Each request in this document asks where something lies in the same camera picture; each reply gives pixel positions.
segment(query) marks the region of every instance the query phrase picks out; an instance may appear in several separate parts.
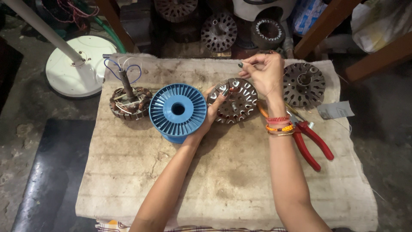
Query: blue plastic spool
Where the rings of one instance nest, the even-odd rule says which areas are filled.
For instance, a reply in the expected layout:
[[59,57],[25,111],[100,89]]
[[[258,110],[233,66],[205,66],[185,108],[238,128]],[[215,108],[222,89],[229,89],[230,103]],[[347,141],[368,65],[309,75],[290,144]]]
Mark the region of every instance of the blue plastic spool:
[[206,118],[206,100],[202,93],[187,84],[171,84],[152,98],[149,117],[154,127],[168,141],[182,144]]

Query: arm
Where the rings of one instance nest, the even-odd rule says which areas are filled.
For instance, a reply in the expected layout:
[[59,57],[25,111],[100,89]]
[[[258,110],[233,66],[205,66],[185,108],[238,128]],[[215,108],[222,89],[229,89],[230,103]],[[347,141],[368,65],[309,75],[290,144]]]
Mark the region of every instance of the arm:
[[[279,54],[257,54],[243,62],[243,78],[252,77],[255,88],[266,94],[269,117],[286,116],[283,102],[283,66]],[[309,188],[293,148],[293,137],[269,136],[270,168],[276,212],[289,232],[330,232],[310,202]]]
[[[212,89],[213,87],[209,88],[203,95],[207,97]],[[186,138],[164,168],[140,206],[129,232],[164,231],[166,223],[175,208],[193,156],[201,139],[209,131],[210,126],[216,119],[216,112],[226,99],[227,94],[228,91],[220,94],[213,105],[208,107],[203,124],[196,132]]]

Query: hand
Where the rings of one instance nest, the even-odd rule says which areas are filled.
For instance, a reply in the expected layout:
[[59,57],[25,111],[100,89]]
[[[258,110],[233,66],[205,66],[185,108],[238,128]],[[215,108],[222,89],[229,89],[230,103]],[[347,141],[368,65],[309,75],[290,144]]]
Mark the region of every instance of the hand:
[[[209,93],[213,90],[214,87],[215,86],[212,86],[202,93],[205,99],[207,99]],[[226,96],[223,96],[222,93],[219,94],[219,96],[216,98],[215,102],[212,105],[209,106],[209,104],[206,104],[208,109],[207,109],[205,121],[199,127],[199,129],[196,130],[195,134],[203,137],[210,130],[210,126],[212,126],[212,123],[215,121],[216,117],[218,116],[217,114],[218,108],[226,100],[226,97],[228,95],[226,94]]]
[[256,90],[264,96],[282,98],[285,60],[278,53],[256,54],[241,63],[241,78],[252,77]]

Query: green hose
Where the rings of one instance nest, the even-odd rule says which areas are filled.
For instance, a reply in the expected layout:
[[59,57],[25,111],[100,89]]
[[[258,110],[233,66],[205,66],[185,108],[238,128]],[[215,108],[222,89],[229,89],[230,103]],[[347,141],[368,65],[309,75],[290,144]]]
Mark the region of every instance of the green hose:
[[[89,11],[89,6],[87,6],[86,3],[82,2],[81,0],[76,0],[75,4],[86,14],[91,14]],[[108,27],[106,24],[103,23],[103,21],[97,17],[93,17],[94,20],[96,21],[97,24],[99,24],[105,31],[113,38],[113,40],[116,42],[117,46],[119,47],[120,53],[127,53],[126,48],[124,48],[123,43],[120,41],[119,37],[116,35],[116,33]]]

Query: forearm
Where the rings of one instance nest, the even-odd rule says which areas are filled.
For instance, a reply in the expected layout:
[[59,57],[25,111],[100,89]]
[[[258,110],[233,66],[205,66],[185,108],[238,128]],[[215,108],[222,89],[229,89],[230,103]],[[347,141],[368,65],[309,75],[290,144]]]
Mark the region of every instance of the forearm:
[[[283,99],[269,99],[269,117],[285,116]],[[330,231],[312,207],[309,188],[293,143],[293,137],[290,135],[270,135],[269,138],[272,191],[276,211],[290,232]]]
[[[280,97],[268,99],[269,117],[286,115],[285,104]],[[273,197],[276,206],[288,204],[290,201],[310,202],[305,176],[293,149],[293,137],[270,135],[269,146]]]
[[197,134],[186,138],[147,194],[130,227],[130,232],[164,230],[201,138]]

